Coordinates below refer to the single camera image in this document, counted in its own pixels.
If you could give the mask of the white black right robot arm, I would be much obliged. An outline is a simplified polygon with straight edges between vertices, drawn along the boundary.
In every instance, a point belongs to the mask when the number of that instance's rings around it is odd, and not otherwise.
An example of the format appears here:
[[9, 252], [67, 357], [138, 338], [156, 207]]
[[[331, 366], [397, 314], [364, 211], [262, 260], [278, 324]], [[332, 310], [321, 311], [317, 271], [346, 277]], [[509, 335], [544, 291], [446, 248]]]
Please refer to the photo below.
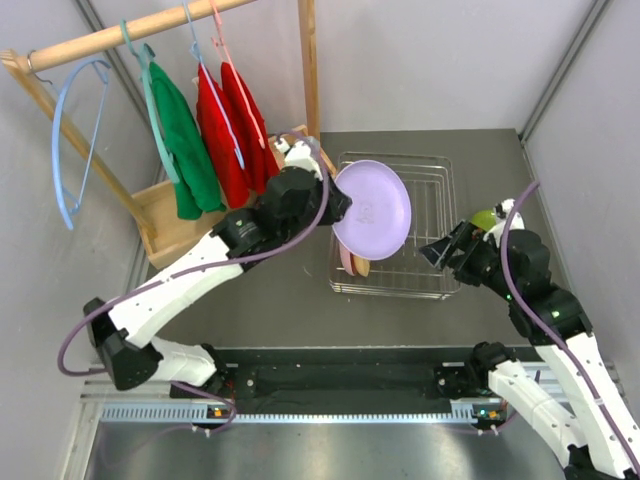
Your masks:
[[507, 255], [495, 240], [463, 221], [449, 235], [420, 247], [438, 270], [484, 286], [503, 298], [509, 318], [551, 370], [566, 397], [547, 393], [499, 342], [482, 342], [465, 363], [476, 394], [506, 400], [554, 453], [568, 479], [636, 479], [639, 425], [600, 355], [578, 299], [551, 279], [549, 249], [529, 230], [508, 234]]

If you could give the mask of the pink plastic plate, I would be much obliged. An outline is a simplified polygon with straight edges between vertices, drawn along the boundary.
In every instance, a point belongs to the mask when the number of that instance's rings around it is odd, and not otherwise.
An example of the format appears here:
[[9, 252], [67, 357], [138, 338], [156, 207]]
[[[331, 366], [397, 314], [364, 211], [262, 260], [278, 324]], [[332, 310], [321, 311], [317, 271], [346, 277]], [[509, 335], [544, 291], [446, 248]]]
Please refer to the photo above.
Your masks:
[[339, 245], [340, 258], [343, 268], [347, 274], [354, 277], [358, 274], [357, 267], [355, 266], [354, 255], [343, 244]]

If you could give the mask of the green plate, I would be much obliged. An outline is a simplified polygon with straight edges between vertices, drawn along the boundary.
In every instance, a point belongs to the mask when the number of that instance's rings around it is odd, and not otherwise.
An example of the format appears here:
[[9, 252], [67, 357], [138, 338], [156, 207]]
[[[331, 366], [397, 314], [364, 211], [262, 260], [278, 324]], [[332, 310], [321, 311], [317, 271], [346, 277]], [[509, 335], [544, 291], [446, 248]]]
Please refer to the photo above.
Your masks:
[[497, 224], [495, 212], [490, 209], [476, 212], [471, 217], [470, 222], [474, 224], [476, 227], [481, 228], [484, 231], [491, 230]]

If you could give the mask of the yellow plastic plate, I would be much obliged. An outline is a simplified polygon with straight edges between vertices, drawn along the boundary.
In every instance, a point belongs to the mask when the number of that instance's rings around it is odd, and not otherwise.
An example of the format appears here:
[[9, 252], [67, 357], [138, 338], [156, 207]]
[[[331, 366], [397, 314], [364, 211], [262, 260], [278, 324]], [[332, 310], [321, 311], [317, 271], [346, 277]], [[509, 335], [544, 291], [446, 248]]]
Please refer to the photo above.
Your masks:
[[353, 270], [362, 277], [368, 277], [370, 273], [370, 261], [359, 257], [357, 255], [351, 255], [351, 262]]

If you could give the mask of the purple plastic plate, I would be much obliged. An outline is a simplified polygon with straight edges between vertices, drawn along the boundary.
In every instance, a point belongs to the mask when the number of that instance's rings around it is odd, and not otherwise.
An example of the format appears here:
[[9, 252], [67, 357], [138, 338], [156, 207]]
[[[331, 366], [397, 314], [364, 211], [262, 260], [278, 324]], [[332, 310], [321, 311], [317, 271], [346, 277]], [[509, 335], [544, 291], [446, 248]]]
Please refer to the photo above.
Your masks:
[[412, 207], [407, 188], [389, 166], [370, 159], [348, 164], [335, 183], [352, 204], [333, 233], [351, 253], [367, 260], [384, 260], [404, 245]]

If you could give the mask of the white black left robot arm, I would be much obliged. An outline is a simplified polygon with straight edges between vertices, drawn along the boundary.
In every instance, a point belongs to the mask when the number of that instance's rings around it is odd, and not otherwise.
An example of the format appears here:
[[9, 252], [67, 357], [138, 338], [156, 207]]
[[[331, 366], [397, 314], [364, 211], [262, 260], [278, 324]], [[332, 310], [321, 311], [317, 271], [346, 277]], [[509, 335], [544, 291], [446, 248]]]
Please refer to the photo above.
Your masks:
[[351, 199], [328, 178], [286, 167], [267, 183], [252, 207], [227, 214], [186, 254], [146, 282], [140, 293], [107, 307], [99, 298], [84, 307], [94, 317], [89, 339], [114, 386], [181, 382], [205, 396], [226, 387], [226, 368], [207, 344], [183, 345], [158, 332], [211, 290], [269, 258], [303, 232], [341, 221]]

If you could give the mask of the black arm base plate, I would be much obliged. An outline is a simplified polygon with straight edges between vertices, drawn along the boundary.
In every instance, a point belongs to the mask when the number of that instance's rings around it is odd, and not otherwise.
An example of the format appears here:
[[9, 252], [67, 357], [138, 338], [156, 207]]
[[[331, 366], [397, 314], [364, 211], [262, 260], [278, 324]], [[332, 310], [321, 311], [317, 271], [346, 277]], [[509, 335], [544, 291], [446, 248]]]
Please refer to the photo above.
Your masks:
[[431, 363], [240, 364], [202, 387], [234, 400], [283, 400], [286, 394], [403, 393], [417, 399], [489, 397], [489, 389], [462, 366]]

